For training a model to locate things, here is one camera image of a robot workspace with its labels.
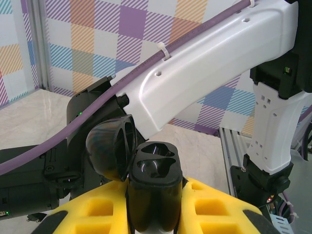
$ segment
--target checkered backdrop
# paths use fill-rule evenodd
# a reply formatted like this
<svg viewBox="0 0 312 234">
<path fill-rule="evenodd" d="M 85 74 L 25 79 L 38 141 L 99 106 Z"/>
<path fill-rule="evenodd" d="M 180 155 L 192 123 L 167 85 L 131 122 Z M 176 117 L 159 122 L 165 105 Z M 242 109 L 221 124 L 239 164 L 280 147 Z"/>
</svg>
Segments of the checkered backdrop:
<svg viewBox="0 0 312 234">
<path fill-rule="evenodd" d="M 39 87 L 28 14 L 21 5 L 0 0 L 0 107 Z"/>
<path fill-rule="evenodd" d="M 3 2 L 8 5 L 10 0 L 0 0 L 1 14 L 12 14 L 12 10 L 8 10 L 10 8 L 4 9 Z M 143 62 L 158 51 L 156 43 L 162 41 L 168 44 L 174 41 L 228 8 L 233 2 L 234 0 L 46 0 L 46 16 L 43 21 L 50 53 L 52 90 L 72 96 L 104 76 Z M 27 41 L 29 67 L 34 87 L 37 87 L 26 0 L 21 0 L 21 12 L 18 13 L 23 16 L 22 31 L 25 32 L 24 40 Z M 7 41 L 10 44 L 14 42 L 11 39 Z M 14 56 L 15 62 L 7 68 L 2 64 L 6 64 L 5 61 L 8 60 L 1 59 L 1 56 L 2 75 L 23 68 L 18 59 L 20 46 L 17 41 L 10 48 L 8 54 Z M 0 79 L 0 101 L 8 102 L 14 99 L 14 95 L 13 98 L 10 97 L 10 85 L 5 85 L 4 77 L 3 75 Z M 214 134 L 219 126 L 252 134 L 254 94 L 249 71 L 194 103 L 170 123 L 208 134 Z"/>
</svg>

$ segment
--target white plastic housing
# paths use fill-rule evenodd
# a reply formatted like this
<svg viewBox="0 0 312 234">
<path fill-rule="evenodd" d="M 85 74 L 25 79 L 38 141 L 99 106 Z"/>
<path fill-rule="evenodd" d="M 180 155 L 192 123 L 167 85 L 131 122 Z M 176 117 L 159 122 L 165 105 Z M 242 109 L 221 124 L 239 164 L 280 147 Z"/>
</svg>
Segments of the white plastic housing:
<svg viewBox="0 0 312 234">
<path fill-rule="evenodd" d="M 257 1 L 254 8 L 247 7 L 190 40 L 121 90 L 117 96 L 127 94 L 130 100 L 124 111 L 133 115 L 137 129 L 148 139 L 227 81 L 291 50 L 297 19 L 297 2 Z M 117 73 L 111 84 L 125 73 Z"/>
<path fill-rule="evenodd" d="M 253 138 L 247 150 L 251 161 L 261 170 L 275 174 L 289 165 L 291 143 L 296 126 L 307 99 L 301 92 L 288 100 L 263 84 L 253 86 L 256 106 Z"/>
</svg>

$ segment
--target white cable tie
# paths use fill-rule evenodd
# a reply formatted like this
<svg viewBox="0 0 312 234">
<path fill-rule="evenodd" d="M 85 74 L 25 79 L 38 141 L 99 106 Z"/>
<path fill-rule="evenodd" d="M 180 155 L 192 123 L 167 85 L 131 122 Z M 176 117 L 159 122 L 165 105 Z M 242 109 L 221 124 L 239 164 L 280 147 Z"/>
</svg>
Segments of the white cable tie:
<svg viewBox="0 0 312 234">
<path fill-rule="evenodd" d="M 293 215 L 295 218 L 299 218 L 299 216 L 297 215 L 297 213 L 296 213 L 296 212 L 291 213 L 290 215 Z"/>
<path fill-rule="evenodd" d="M 291 202 L 290 201 L 288 201 L 288 202 L 286 202 L 287 203 L 287 205 L 289 205 L 289 206 L 292 206 L 293 207 L 293 205 L 291 204 Z"/>
<path fill-rule="evenodd" d="M 164 52 L 164 54 L 165 54 L 165 59 L 164 60 L 170 59 L 170 54 L 169 54 L 169 52 L 168 52 L 168 50 L 167 50 L 167 48 L 165 46 L 165 43 L 159 42 L 159 43 L 157 43 L 157 47 L 158 47 L 159 50 L 162 50 L 162 52 Z"/>
<path fill-rule="evenodd" d="M 253 8 L 255 6 L 254 0 L 250 0 L 250 8 Z"/>
</svg>

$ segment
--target plaid wall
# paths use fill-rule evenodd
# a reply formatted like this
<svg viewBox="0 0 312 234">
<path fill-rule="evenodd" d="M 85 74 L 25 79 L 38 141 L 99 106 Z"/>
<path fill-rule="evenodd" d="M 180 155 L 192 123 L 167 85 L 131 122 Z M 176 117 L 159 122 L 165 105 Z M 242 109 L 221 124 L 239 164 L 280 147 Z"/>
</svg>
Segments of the plaid wall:
<svg viewBox="0 0 312 234">
<path fill-rule="evenodd" d="M 103 76 L 145 61 L 232 5 L 234 0 L 46 0 L 53 91 L 72 96 Z M 214 134 L 219 126 L 253 133 L 249 72 L 178 114 L 170 123 Z"/>
<path fill-rule="evenodd" d="M 0 0 L 0 107 L 38 88 L 28 14 L 19 17 L 21 3 L 15 4 L 20 12 Z"/>
</svg>

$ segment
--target white floor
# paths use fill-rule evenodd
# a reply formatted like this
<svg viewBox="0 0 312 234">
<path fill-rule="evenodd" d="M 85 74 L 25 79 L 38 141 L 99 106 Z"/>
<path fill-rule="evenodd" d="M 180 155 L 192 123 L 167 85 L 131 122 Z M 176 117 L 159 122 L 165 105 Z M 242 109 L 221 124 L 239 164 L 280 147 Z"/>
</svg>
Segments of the white floor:
<svg viewBox="0 0 312 234">
<path fill-rule="evenodd" d="M 0 149 L 40 144 L 66 125 L 69 97 L 39 90 L 0 110 Z M 151 140 L 179 150 L 184 176 L 228 192 L 220 139 L 166 125 Z M 1 234 L 30 234 L 38 224 L 26 217 L 0 221 Z"/>
</svg>

